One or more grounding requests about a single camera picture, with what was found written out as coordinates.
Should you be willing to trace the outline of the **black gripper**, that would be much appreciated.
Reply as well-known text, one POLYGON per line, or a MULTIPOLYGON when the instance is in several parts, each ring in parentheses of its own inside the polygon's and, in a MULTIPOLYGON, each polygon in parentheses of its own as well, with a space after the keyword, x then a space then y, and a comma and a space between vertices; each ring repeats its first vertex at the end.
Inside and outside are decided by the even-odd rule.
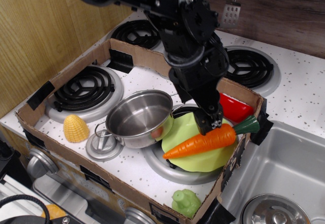
POLYGON ((217 85, 229 68, 229 57, 221 43, 208 44, 200 59, 184 66, 170 64, 169 79, 181 102, 194 100, 200 109, 194 118, 201 135, 220 128, 223 110, 217 85))

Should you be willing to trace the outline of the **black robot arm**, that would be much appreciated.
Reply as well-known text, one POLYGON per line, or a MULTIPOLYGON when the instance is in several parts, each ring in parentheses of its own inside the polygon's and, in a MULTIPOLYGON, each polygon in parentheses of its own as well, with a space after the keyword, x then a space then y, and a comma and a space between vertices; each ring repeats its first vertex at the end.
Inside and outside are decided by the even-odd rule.
POLYGON ((182 102, 194 100, 194 117, 202 135, 221 126, 223 109, 217 85, 229 57, 215 33, 218 14, 205 0, 81 0, 103 7, 125 5, 141 10, 157 29, 170 66, 169 79, 182 102))

